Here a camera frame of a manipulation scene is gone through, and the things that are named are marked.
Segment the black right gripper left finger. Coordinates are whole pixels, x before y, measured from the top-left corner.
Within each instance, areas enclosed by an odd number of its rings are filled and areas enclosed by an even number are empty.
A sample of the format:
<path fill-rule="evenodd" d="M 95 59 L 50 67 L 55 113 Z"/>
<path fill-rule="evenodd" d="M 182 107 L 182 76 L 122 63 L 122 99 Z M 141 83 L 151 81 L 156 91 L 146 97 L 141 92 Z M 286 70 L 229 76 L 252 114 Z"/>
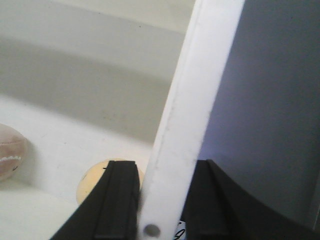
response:
<path fill-rule="evenodd" d="M 111 161 L 53 240 L 134 240 L 140 195 L 134 161 Z"/>

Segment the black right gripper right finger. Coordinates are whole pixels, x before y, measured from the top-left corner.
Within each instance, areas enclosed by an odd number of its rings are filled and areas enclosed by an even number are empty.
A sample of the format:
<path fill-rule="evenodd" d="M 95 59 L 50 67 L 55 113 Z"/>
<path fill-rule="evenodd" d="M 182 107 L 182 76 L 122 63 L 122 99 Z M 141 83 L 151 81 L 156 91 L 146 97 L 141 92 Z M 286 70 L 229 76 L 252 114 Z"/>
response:
<path fill-rule="evenodd" d="M 266 206 L 213 160 L 198 160 L 182 219 L 188 240 L 313 240 L 315 232 Z"/>

